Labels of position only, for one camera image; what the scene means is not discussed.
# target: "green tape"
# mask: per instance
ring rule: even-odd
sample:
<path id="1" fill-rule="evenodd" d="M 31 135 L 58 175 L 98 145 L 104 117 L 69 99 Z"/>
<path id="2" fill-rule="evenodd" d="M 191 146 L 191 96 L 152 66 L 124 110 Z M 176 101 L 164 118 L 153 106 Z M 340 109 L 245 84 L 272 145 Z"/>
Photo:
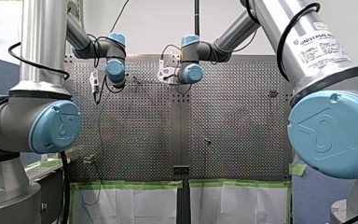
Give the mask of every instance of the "green tape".
<path id="1" fill-rule="evenodd" d="M 290 175 L 298 175 L 298 176 L 302 176 L 305 173 L 305 170 L 307 169 L 307 165 L 305 164 L 297 164 L 297 165 L 292 165 L 290 167 Z"/>
<path id="2" fill-rule="evenodd" d="M 231 179 L 211 179 L 211 180 L 189 180 L 191 188 L 212 188 L 223 186 L 250 187 L 250 188 L 268 188 L 268 189 L 286 189 L 290 182 L 269 182 L 252 180 L 231 180 Z"/>
<path id="3" fill-rule="evenodd" d="M 34 163 L 28 164 L 25 166 L 25 171 L 30 170 L 32 168 L 40 166 L 40 161 L 36 161 Z"/>
<path id="4" fill-rule="evenodd" d="M 61 166 L 62 161 L 61 160 L 55 160 L 55 161 L 46 161 L 43 162 L 40 166 L 41 167 L 55 167 L 55 166 Z"/>
<path id="5" fill-rule="evenodd" d="M 160 182 L 126 182 L 126 181 L 104 181 L 92 183 L 73 183 L 74 190 L 96 190 L 96 189 L 181 189 L 182 181 L 160 181 Z"/>

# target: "robotic arm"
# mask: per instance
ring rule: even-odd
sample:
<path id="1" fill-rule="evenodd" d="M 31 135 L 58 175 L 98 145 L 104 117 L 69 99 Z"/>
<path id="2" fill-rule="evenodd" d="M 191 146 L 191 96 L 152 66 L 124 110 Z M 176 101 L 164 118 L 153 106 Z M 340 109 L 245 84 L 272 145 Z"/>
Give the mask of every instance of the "robotic arm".
<path id="1" fill-rule="evenodd" d="M 183 37 L 176 84 L 201 81 L 200 61 L 227 62 L 261 26 L 282 76 L 294 89 L 287 131 L 296 153 L 326 175 L 358 179 L 358 65 L 320 19 L 319 4 L 241 2 L 248 10 L 213 43 L 196 35 Z"/>
<path id="2" fill-rule="evenodd" d="M 63 86 L 68 78 L 63 71 L 65 40 L 74 46 L 78 58 L 106 58 L 110 84 L 125 85 L 124 36 L 110 34 L 91 41 L 68 14 L 67 4 L 23 1 L 20 82 L 9 96 L 0 96 L 0 223 L 41 220 L 40 186 L 30 183 L 20 152 L 63 152 L 78 136 L 79 108 Z M 65 203 L 64 219 L 67 208 L 69 203 Z"/>

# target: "white wall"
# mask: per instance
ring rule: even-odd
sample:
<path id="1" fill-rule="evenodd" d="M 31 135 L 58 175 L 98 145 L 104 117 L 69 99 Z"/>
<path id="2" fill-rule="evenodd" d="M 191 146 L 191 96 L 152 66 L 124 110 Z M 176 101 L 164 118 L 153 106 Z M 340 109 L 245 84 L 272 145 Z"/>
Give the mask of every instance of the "white wall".
<path id="1" fill-rule="evenodd" d="M 7 49 L 21 40 L 21 2 L 0 1 L 0 59 L 19 63 L 7 53 Z"/>
<path id="2" fill-rule="evenodd" d="M 106 35 L 125 0 L 83 0 L 87 32 Z M 358 0 L 320 0 L 323 20 L 358 63 Z M 201 0 L 200 35 L 213 41 L 244 11 L 240 0 Z M 128 52 L 161 53 L 168 44 L 180 44 L 194 33 L 193 0 L 130 0 L 116 31 L 127 37 Z M 274 54 L 262 30 L 241 54 Z"/>
<path id="3" fill-rule="evenodd" d="M 125 0 L 83 0 L 88 33 L 109 33 Z M 319 0 L 323 20 L 340 44 L 358 63 L 358 0 Z M 183 35 L 194 33 L 193 0 L 130 0 L 116 31 L 127 37 L 128 53 L 161 53 L 169 43 L 180 44 Z M 201 0 L 201 38 L 213 41 L 244 11 L 240 0 Z M 7 54 L 18 41 L 21 3 L 0 1 L 0 59 L 17 62 Z M 274 54 L 263 31 L 241 54 Z"/>

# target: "blue joint cap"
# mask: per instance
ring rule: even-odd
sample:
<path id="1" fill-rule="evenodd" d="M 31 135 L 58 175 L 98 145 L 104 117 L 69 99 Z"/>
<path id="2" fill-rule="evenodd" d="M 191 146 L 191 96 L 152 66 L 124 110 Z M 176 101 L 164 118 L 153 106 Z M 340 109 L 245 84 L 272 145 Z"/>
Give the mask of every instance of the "blue joint cap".
<path id="1" fill-rule="evenodd" d="M 110 33 L 107 36 L 108 39 L 118 42 L 122 46 L 126 47 L 126 36 L 119 33 Z"/>
<path id="2" fill-rule="evenodd" d="M 182 37 L 182 47 L 192 45 L 200 42 L 200 37 L 197 35 L 185 35 Z"/>
<path id="3" fill-rule="evenodd" d="M 82 58 L 80 57 L 80 55 L 77 53 L 77 50 L 76 50 L 76 49 L 72 48 L 72 52 L 74 53 L 75 57 L 77 57 L 78 59 L 82 59 Z"/>
<path id="4" fill-rule="evenodd" d="M 105 69 L 106 75 L 113 83 L 120 83 L 126 76 L 126 68 L 124 63 L 117 59 L 109 61 Z"/>
<path id="5" fill-rule="evenodd" d="M 57 101 L 36 118 L 29 133 L 29 147 L 38 154 L 57 153 L 71 146 L 80 130 L 80 113 L 71 101 Z"/>
<path id="6" fill-rule="evenodd" d="M 183 72 L 183 80 L 186 84 L 197 83 L 202 80 L 202 77 L 202 68 L 196 63 L 188 65 Z"/>
<path id="7" fill-rule="evenodd" d="M 303 161 L 332 177 L 358 179 L 358 94 L 315 92 L 289 120 L 290 142 Z"/>

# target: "perforated metal pegboard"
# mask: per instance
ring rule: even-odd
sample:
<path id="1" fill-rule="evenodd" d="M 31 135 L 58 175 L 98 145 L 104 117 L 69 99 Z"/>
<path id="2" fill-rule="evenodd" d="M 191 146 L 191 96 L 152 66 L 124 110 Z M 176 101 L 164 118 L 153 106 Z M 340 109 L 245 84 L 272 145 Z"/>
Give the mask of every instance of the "perforated metal pegboard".
<path id="1" fill-rule="evenodd" d="M 204 79 L 186 95 L 157 82 L 158 55 L 130 56 L 126 65 L 126 89 L 106 94 L 96 106 L 89 84 L 93 61 L 72 64 L 83 118 L 74 181 L 173 179 L 174 165 L 190 165 L 190 178 L 288 176 L 285 121 L 291 90 L 274 56 L 203 63 Z M 89 155 L 96 155 L 97 168 L 83 163 Z"/>
<path id="2" fill-rule="evenodd" d="M 287 178 L 290 89 L 275 58 L 236 56 L 202 66 L 206 75 L 193 87 L 190 105 L 190 177 Z"/>
<path id="3" fill-rule="evenodd" d="M 172 178 L 170 87 L 157 82 L 158 56 L 130 57 L 126 67 L 124 91 L 105 90 L 97 106 L 89 83 L 93 61 L 75 60 L 74 100 L 82 113 L 82 129 L 77 140 L 80 160 L 72 165 L 74 181 Z M 96 156 L 97 167 L 83 163 L 89 155 Z"/>

